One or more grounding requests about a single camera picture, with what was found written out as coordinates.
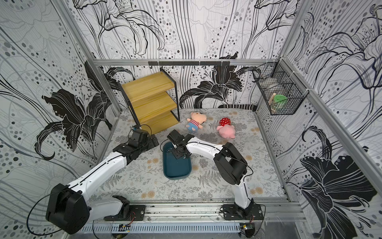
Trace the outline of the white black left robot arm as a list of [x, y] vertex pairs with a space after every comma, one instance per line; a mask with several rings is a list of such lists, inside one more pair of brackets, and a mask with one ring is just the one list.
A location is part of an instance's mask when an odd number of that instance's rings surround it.
[[110, 199], [90, 201], [90, 197], [116, 172], [125, 168], [138, 156], [158, 146], [155, 135], [135, 128], [127, 142], [112, 152], [89, 172], [67, 185], [56, 185], [49, 196], [46, 220], [72, 235], [89, 221], [143, 221], [145, 206], [134, 206], [119, 195]]

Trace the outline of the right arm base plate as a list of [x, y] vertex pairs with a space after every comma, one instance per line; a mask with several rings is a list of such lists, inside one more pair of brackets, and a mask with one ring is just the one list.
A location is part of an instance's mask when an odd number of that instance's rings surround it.
[[264, 213], [259, 204], [250, 204], [248, 208], [242, 209], [236, 204], [224, 204], [220, 211], [223, 213], [223, 218], [226, 221], [235, 220], [262, 220]]

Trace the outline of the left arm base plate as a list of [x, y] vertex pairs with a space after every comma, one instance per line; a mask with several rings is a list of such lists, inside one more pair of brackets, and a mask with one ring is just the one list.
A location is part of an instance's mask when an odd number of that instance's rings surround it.
[[140, 222], [144, 220], [146, 211], [145, 205], [128, 205], [123, 206], [117, 215], [104, 217], [105, 221], [132, 221]]

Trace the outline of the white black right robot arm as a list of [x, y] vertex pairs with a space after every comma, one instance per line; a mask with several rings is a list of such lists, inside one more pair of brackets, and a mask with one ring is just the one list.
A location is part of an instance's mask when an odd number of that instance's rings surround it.
[[212, 160], [220, 176], [232, 185], [236, 206], [242, 210], [250, 206], [245, 178], [252, 175], [253, 170], [233, 144], [213, 144], [192, 134], [181, 135], [177, 130], [171, 131], [167, 138], [174, 147], [172, 154], [176, 159], [197, 154]]

